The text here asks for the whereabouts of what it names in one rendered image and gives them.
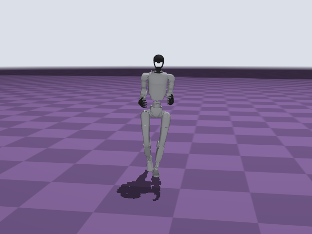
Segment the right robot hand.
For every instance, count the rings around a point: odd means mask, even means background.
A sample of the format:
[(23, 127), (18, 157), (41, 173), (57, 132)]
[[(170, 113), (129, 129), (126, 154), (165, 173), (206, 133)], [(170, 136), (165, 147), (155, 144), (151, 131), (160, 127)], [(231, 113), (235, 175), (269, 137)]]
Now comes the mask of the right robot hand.
[[(142, 97), (140, 100), (139, 100), (139, 105), (142, 107), (142, 108), (146, 108), (147, 106), (147, 104), (144, 104), (144, 103), (147, 103), (147, 102), (144, 102), (144, 101), (146, 101), (146, 100), (142, 100), (144, 97)], [(144, 106), (146, 106), (146, 107), (144, 107)]]

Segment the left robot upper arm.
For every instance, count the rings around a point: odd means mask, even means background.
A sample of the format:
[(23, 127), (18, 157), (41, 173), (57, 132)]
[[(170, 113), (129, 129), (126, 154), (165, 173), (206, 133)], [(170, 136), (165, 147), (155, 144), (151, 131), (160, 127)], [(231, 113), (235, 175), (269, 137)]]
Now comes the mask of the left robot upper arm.
[(175, 77), (172, 74), (167, 74), (168, 75), (168, 92), (166, 97), (171, 96), (173, 94), (173, 89), (174, 89), (174, 84), (175, 84)]

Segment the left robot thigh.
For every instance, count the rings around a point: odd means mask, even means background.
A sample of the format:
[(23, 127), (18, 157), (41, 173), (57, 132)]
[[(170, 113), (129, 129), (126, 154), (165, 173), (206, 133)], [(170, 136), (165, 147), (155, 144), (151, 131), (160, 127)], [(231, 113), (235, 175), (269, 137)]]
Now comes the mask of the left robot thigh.
[(161, 119), (161, 128), (160, 128), (160, 137), (157, 141), (156, 147), (159, 148), (161, 145), (165, 145), (166, 137), (168, 134), (169, 126), (171, 121), (170, 113), (166, 111), (162, 111), (162, 119)]

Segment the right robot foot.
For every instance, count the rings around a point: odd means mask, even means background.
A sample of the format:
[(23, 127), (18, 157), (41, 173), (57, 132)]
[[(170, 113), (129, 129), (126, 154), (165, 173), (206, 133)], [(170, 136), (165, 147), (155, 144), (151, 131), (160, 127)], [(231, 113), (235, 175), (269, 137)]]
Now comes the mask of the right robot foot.
[(153, 171), (153, 162), (152, 162), (152, 156), (151, 157), (151, 161), (148, 160), (147, 162), (147, 171), (152, 172)]

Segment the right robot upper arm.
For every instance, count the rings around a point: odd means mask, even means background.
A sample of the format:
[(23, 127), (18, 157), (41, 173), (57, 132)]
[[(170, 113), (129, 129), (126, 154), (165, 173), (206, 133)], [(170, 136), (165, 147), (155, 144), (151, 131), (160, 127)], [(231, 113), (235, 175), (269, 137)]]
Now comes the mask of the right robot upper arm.
[(148, 91), (146, 90), (147, 88), (147, 79), (148, 79), (149, 73), (143, 73), (141, 76), (141, 94), (144, 94), (145, 96), (147, 96)]

